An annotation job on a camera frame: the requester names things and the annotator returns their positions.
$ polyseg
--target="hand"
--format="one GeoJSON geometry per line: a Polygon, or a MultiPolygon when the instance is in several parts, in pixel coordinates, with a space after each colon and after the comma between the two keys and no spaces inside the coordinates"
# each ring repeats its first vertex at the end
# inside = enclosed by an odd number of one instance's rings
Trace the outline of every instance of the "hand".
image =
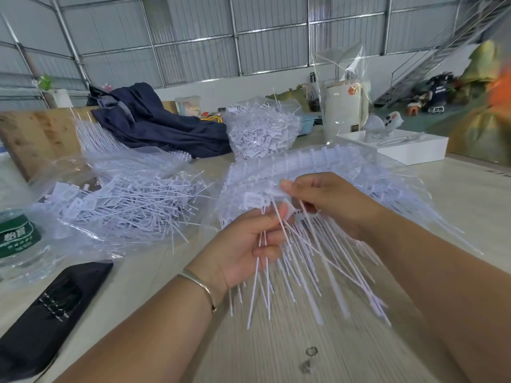
{"type": "MultiPolygon", "coordinates": [[[[286,204],[278,205],[282,219],[286,210],[286,204]]],[[[253,209],[220,231],[186,268],[213,289],[213,298],[219,303],[228,289],[256,272],[257,258],[260,258],[259,269],[266,267],[266,258],[269,263],[276,261],[282,254],[279,245],[284,241],[275,209],[268,208],[265,214],[253,209]],[[259,237],[264,231],[267,245],[263,235],[259,247],[259,237]]]]}
{"type": "Polygon", "coordinates": [[[294,182],[281,180],[281,188],[293,198],[293,204],[301,209],[303,201],[307,212],[321,211],[333,218],[350,237],[364,240],[366,227],[378,220],[387,209],[348,181],[335,173],[310,173],[294,182]]]}

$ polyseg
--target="green floor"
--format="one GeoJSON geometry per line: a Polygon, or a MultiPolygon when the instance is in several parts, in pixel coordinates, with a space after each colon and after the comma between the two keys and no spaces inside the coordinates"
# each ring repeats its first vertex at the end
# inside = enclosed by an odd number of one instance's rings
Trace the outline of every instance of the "green floor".
{"type": "Polygon", "coordinates": [[[446,119],[450,115],[459,112],[462,109],[463,106],[448,105],[446,106],[446,110],[441,114],[427,114],[419,112],[418,115],[409,117],[406,115],[406,107],[393,107],[391,109],[374,109],[374,114],[378,115],[381,119],[384,119],[390,112],[399,111],[402,119],[404,120],[403,124],[399,127],[400,129],[412,132],[425,132],[432,124],[446,119]]]}

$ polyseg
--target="corrugated metal wall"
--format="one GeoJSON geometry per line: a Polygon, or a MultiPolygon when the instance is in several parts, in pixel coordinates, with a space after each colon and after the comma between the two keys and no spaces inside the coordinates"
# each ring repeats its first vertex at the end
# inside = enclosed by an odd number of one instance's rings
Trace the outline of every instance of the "corrugated metal wall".
{"type": "MultiPolygon", "coordinates": [[[[473,2],[389,1],[57,0],[93,83],[155,88],[306,67],[311,52],[357,42],[367,56],[434,47],[450,35],[456,16],[468,17],[473,2]]],[[[52,0],[2,3],[38,72],[53,76],[58,87],[83,90],[52,0]]],[[[0,24],[0,86],[30,86],[30,71],[12,44],[0,24]]]]}

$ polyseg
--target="metal staircase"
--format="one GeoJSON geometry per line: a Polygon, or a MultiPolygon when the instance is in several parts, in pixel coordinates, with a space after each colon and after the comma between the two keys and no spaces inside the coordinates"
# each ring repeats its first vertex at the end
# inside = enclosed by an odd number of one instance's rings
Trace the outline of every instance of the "metal staircase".
{"type": "Polygon", "coordinates": [[[470,15],[468,19],[457,18],[414,56],[394,70],[390,82],[391,87],[375,101],[375,106],[388,108],[394,103],[400,102],[410,93],[413,86],[426,78],[429,71],[458,48],[470,44],[478,38],[509,9],[511,9],[511,0],[477,0],[468,10],[470,15]],[[432,42],[446,30],[451,30],[452,33],[435,46],[434,52],[428,51],[426,54],[420,55],[421,51],[429,50],[432,42]]]}

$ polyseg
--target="person's left hand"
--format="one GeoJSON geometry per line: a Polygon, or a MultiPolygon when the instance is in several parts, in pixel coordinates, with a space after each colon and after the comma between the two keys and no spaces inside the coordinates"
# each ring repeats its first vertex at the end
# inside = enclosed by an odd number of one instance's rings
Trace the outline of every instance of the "person's left hand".
{"type": "MultiPolygon", "coordinates": [[[[282,220],[286,210],[286,204],[278,205],[282,220]]],[[[215,302],[219,303],[228,289],[255,273],[258,258],[259,269],[266,267],[266,258],[269,263],[276,261],[282,253],[279,245],[284,241],[284,232],[275,209],[271,207],[265,214],[261,214],[259,209],[253,209],[220,231],[186,269],[213,289],[215,302]],[[263,234],[259,247],[259,237],[264,231],[266,241],[263,234]]]]}

